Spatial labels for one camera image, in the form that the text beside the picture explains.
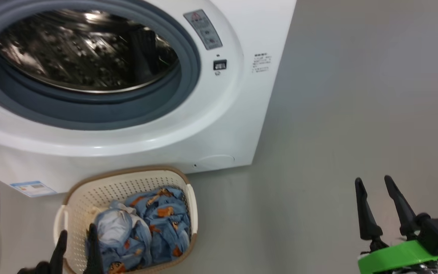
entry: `washing machine door opening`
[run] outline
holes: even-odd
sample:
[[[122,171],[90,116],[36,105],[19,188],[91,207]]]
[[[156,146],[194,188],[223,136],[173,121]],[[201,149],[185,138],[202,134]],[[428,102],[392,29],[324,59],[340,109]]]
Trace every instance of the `washing machine door opening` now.
[[[0,55],[23,75],[75,92],[126,92],[163,78],[177,54],[151,28],[103,11],[35,14],[0,33]]]
[[[148,123],[182,104],[200,56],[140,0],[0,0],[0,106],[72,130]]]

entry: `gray floor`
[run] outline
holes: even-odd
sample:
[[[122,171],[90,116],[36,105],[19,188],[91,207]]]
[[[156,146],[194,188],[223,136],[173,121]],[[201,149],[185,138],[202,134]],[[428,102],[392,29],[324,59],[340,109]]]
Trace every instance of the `gray floor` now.
[[[254,164],[190,176],[199,238],[165,273],[356,273],[356,177],[400,241],[385,174],[438,217],[438,1],[298,0]],[[63,196],[0,195],[1,273],[50,258]]]

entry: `cartoon-print fabric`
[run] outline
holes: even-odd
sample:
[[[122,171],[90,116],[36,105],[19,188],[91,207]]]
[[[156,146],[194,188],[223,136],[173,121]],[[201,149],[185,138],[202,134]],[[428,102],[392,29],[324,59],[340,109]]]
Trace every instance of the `cartoon-print fabric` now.
[[[189,246],[190,220],[184,193],[172,187],[112,201],[94,223],[103,269],[118,274],[180,257]]]

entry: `warning label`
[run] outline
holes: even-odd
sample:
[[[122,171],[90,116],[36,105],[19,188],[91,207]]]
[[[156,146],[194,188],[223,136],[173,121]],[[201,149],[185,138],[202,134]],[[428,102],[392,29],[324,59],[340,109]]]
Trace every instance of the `warning label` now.
[[[257,53],[254,55],[251,73],[268,71],[271,64],[271,55],[267,53]]]
[[[202,19],[202,17],[197,12],[192,13],[191,18],[194,21],[199,21],[200,19]]]

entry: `plastic laundry basket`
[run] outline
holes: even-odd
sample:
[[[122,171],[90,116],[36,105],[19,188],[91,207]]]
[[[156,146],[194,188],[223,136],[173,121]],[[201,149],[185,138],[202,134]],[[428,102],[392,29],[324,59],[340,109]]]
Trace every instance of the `plastic laundry basket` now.
[[[66,229],[68,232],[67,251],[64,255],[66,271],[81,274],[86,268],[86,231],[94,220],[96,208],[107,208],[113,200],[123,202],[132,194],[163,186],[179,188],[185,194],[190,217],[190,246],[177,260],[129,273],[157,272],[182,262],[192,251],[197,238],[198,216],[194,189],[187,177],[175,168],[144,167],[92,177],[79,182],[69,191],[54,222],[55,243],[60,231]]]

